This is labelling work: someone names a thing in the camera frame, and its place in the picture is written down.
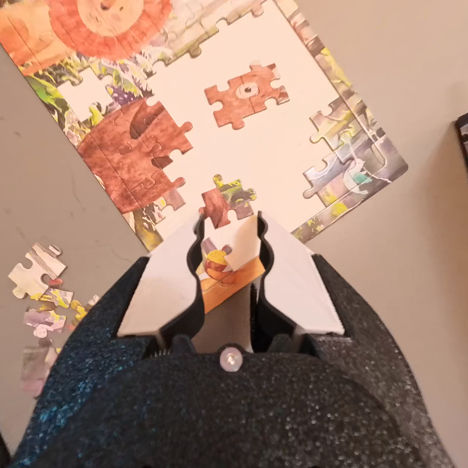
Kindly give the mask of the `assembled orange lion pieces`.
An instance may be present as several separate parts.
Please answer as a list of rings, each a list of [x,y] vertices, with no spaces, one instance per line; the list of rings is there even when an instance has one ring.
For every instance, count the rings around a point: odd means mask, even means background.
[[[0,40],[23,75],[79,53],[131,58],[163,29],[168,0],[1,1]]]

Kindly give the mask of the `brown green puzzle piece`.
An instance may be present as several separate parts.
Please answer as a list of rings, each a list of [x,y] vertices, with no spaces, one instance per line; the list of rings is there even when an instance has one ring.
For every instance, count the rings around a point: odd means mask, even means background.
[[[199,208],[199,213],[205,219],[211,220],[214,229],[230,224],[228,216],[230,211],[235,212],[237,220],[254,214],[251,206],[257,198],[254,189],[245,189],[240,179],[226,183],[220,174],[214,175],[213,182],[215,188],[202,193],[205,205]]]

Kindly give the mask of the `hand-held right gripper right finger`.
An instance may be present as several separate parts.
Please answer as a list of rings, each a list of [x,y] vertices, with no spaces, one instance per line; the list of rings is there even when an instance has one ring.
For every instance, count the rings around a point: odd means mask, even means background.
[[[264,272],[255,289],[254,352],[308,350],[312,336],[344,338],[314,253],[264,211],[257,237]]]

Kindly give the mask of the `jigsaw pieces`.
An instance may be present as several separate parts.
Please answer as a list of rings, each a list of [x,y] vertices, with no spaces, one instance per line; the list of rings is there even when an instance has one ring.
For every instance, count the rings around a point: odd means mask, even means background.
[[[19,386],[36,400],[63,348],[56,345],[55,338],[65,333],[66,341],[100,299],[93,295],[83,303],[65,289],[62,276],[67,266],[61,255],[62,250],[55,245],[45,248],[34,243],[25,254],[27,264],[18,263],[8,274],[14,284],[13,295],[31,301],[21,316],[32,344],[22,352]]]

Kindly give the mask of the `illustrated puzzle box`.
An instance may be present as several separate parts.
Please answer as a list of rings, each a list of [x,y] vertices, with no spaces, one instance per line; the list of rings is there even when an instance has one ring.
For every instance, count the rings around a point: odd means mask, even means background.
[[[468,113],[465,113],[458,117],[453,123],[459,146],[465,161],[465,165],[468,166]]]

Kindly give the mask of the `plain brown puzzle piece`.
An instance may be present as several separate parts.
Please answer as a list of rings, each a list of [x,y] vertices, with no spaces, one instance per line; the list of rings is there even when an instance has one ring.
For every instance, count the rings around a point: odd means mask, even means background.
[[[173,160],[169,155],[151,158],[151,164],[154,166],[155,172],[151,175],[154,184],[147,190],[150,202],[154,202],[172,189],[179,189],[185,185],[183,177],[178,177],[172,182],[164,172],[164,169],[172,162]]]

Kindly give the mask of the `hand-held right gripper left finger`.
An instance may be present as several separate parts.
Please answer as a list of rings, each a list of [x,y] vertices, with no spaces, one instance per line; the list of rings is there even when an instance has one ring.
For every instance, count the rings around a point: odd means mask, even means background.
[[[196,270],[204,227],[195,214],[148,255],[118,337],[154,336],[160,348],[169,348],[175,336],[191,339],[201,330],[205,307]]]

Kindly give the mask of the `acorn print puzzle piece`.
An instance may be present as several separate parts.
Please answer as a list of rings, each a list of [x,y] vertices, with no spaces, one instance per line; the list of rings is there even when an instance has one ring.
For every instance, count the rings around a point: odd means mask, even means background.
[[[205,238],[201,243],[202,262],[199,275],[205,275],[208,278],[218,282],[226,282],[227,278],[233,273],[227,256],[232,253],[232,247],[225,244],[218,249],[210,237]]]

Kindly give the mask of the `jigsaw puzzle frame board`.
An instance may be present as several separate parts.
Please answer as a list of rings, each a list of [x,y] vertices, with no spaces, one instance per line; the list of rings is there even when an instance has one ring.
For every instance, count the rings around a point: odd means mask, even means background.
[[[361,205],[408,169],[295,1],[171,1],[162,31],[131,58],[115,61],[75,53],[23,75],[89,171],[147,250],[153,250],[205,205],[213,177],[242,181],[257,194],[254,214],[205,238],[233,273],[224,283],[199,275],[211,311],[262,272],[254,239],[258,211],[271,213],[302,243]],[[244,127],[218,127],[204,90],[228,89],[250,64],[275,63],[289,101],[266,101]],[[171,153],[164,172],[185,185],[154,202],[155,172],[147,150],[130,138],[131,103],[161,102],[178,126],[192,123],[193,148]]]

